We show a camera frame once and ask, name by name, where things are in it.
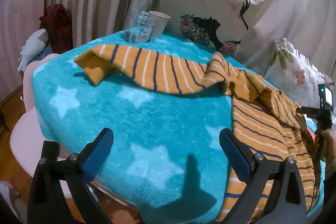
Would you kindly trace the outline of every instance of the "wardrobe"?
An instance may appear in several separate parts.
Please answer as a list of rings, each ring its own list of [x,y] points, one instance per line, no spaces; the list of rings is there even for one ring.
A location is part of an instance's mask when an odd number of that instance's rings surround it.
[[[45,0],[0,0],[0,105],[22,85],[22,46],[40,27]]]

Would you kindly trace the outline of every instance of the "screw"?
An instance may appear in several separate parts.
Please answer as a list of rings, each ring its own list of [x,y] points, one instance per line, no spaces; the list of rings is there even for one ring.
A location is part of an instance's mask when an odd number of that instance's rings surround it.
[[[255,157],[257,160],[263,160],[263,159],[265,158],[263,154],[259,154],[259,153],[255,154],[254,157]]]
[[[69,160],[77,160],[78,159],[78,154],[74,153],[69,156]]]
[[[41,158],[40,160],[39,160],[39,164],[45,164],[46,163],[46,158]]]
[[[288,157],[287,160],[291,164],[295,163],[295,160],[292,157]]]

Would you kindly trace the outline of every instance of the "cushion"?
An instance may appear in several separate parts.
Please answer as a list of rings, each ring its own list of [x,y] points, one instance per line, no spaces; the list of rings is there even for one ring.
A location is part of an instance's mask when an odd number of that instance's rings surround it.
[[[62,54],[73,49],[71,15],[62,4],[48,6],[40,21],[49,34],[54,53]]]
[[[234,56],[263,0],[160,0],[167,30]]]
[[[294,46],[281,37],[273,41],[274,51],[264,78],[283,90],[294,102],[303,106],[319,107],[318,84],[332,82],[330,77],[310,64]]]
[[[22,59],[17,71],[25,71],[30,61],[45,49],[48,40],[48,33],[45,29],[34,32],[22,47]]]

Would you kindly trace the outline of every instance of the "printed pillow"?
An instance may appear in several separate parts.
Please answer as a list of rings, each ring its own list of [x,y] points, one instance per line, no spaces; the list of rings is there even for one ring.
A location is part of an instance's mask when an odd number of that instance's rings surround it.
[[[332,82],[331,78],[310,64],[308,58],[281,37],[275,47],[264,79],[282,90],[288,98],[302,106],[319,107],[318,84]]]
[[[234,56],[263,0],[160,0],[166,30]]]

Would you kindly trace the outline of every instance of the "floral print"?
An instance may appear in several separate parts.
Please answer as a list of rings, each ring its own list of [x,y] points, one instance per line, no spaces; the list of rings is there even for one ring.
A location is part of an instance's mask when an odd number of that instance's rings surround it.
[[[181,16],[181,25],[179,30],[183,37],[189,38],[192,41],[202,45],[210,46],[210,37],[205,29],[200,28],[193,22],[194,15]]]
[[[305,70],[297,70],[295,71],[296,85],[304,85],[305,84]]]
[[[239,49],[240,44],[236,44],[236,41],[226,41],[219,50],[231,57],[234,57]]]

